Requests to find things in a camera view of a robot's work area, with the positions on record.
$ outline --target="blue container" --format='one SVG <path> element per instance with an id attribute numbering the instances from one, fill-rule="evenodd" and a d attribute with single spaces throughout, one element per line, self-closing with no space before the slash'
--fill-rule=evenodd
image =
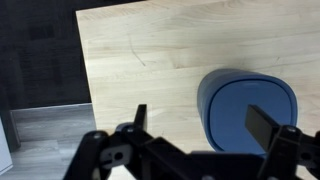
<path id="1" fill-rule="evenodd" d="M 220 69 L 201 81 L 198 110 L 206 137 L 216 151 L 265 154 L 245 127 L 249 104 L 258 105 L 279 124 L 297 124 L 295 94 L 278 78 Z"/>

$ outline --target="wooden tabletop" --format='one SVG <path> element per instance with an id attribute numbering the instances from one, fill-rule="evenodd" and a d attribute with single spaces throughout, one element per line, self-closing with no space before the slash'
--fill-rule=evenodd
<path id="1" fill-rule="evenodd" d="M 98 129 L 113 133 L 146 103 L 150 134 L 185 152 L 212 150 L 197 89 L 207 73 L 238 68 L 287 82 L 298 99 L 298 127 L 320 130 L 318 0 L 153 0 L 77 18 Z"/>

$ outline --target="blue plastic tub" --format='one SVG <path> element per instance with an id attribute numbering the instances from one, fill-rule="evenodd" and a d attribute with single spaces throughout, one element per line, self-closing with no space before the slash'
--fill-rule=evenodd
<path id="1" fill-rule="evenodd" d="M 249 104 L 258 105 L 279 124 L 297 124 L 295 94 L 278 78 L 220 69 L 201 81 L 198 110 L 206 137 L 216 151 L 264 154 L 245 127 Z"/>

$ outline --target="gray tile floor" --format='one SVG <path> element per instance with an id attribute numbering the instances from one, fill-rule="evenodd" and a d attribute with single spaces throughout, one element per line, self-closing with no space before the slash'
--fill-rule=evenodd
<path id="1" fill-rule="evenodd" d="M 13 117 L 21 148 L 0 180 L 62 179 L 82 136 L 96 129 L 91 104 L 16 110 Z"/>

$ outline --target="bolt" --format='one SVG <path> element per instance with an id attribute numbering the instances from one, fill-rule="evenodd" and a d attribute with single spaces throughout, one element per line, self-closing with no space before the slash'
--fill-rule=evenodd
<path id="1" fill-rule="evenodd" d="M 96 133 L 94 136 L 93 136 L 94 139 L 99 139 L 101 138 L 101 133 Z"/>
<path id="2" fill-rule="evenodd" d="M 204 175 L 202 176 L 201 180 L 215 180 L 214 177 L 210 176 L 210 175 Z"/>
<path id="3" fill-rule="evenodd" d="M 278 178 L 276 178 L 276 177 L 274 177 L 274 176 L 270 176 L 270 177 L 268 177 L 268 179 L 267 180 L 279 180 Z"/>
<path id="4" fill-rule="evenodd" d="M 296 132 L 297 131 L 296 128 L 291 127 L 291 126 L 288 126 L 287 130 L 290 131 L 290 132 Z"/>
<path id="5" fill-rule="evenodd" d="M 129 127 L 128 129 L 127 129 L 127 132 L 133 132 L 133 128 L 132 127 Z"/>

